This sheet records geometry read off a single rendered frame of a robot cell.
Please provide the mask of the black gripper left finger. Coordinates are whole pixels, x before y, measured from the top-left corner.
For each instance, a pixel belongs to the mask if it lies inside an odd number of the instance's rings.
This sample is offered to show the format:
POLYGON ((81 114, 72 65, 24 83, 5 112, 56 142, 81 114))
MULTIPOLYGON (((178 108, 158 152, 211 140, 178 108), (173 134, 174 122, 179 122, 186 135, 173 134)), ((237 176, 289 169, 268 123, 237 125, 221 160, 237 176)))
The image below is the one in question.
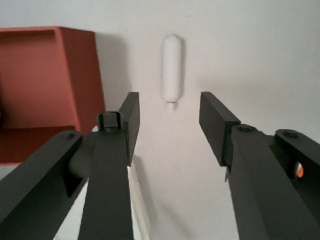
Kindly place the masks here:
POLYGON ((87 181, 77 240, 135 240, 127 167, 139 92, 96 119, 89 135, 56 134, 0 180, 0 240, 53 240, 87 181))

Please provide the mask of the grey co2 cylinder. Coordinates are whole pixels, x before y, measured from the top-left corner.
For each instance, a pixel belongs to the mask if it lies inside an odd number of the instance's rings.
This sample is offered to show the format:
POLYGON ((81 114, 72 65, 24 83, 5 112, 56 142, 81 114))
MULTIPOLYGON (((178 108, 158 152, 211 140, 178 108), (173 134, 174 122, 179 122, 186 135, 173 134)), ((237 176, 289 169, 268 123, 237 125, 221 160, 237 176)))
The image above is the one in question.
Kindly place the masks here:
POLYGON ((179 96, 180 40, 173 34, 160 43, 160 95, 166 102, 166 112, 173 112, 173 102, 179 96))

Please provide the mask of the orange block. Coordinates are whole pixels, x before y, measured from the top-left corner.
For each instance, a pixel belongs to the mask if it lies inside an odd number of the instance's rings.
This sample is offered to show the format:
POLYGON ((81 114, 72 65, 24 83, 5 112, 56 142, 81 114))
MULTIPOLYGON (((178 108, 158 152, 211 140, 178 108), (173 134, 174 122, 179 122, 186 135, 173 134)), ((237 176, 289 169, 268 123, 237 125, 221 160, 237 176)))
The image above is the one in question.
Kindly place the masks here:
POLYGON ((301 176, 301 175, 302 175, 302 172, 303 172, 303 168, 301 167, 301 168, 298 169, 297 174, 298 174, 299 176, 301 176))

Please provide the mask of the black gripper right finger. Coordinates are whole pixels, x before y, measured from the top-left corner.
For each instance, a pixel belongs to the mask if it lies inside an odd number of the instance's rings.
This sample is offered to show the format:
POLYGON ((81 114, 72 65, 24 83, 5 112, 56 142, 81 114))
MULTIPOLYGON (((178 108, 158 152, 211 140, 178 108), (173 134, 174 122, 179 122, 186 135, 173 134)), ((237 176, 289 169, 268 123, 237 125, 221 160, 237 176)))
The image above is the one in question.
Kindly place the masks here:
POLYGON ((266 135, 212 92, 201 92, 199 125, 226 167, 239 240, 320 240, 318 142, 293 129, 266 135))

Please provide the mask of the red open box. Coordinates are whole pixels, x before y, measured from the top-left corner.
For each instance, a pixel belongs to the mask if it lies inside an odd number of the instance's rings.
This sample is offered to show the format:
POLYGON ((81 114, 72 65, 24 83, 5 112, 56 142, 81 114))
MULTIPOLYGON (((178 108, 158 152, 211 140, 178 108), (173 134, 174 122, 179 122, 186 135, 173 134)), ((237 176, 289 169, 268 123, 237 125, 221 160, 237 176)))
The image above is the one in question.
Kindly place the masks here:
POLYGON ((63 131, 89 135, 101 112, 93 31, 0 28, 0 166, 18 166, 63 131))

